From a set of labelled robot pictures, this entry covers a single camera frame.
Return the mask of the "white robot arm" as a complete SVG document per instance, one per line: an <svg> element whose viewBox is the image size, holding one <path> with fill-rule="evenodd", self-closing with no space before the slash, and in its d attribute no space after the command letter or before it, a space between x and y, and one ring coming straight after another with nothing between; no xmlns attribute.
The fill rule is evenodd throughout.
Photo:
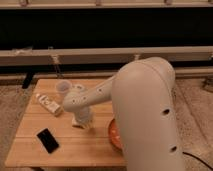
<svg viewBox="0 0 213 171"><path fill-rule="evenodd" d="M63 100L67 112L112 102L127 171L185 171L172 99L175 71L161 57L136 60Z"/></svg>

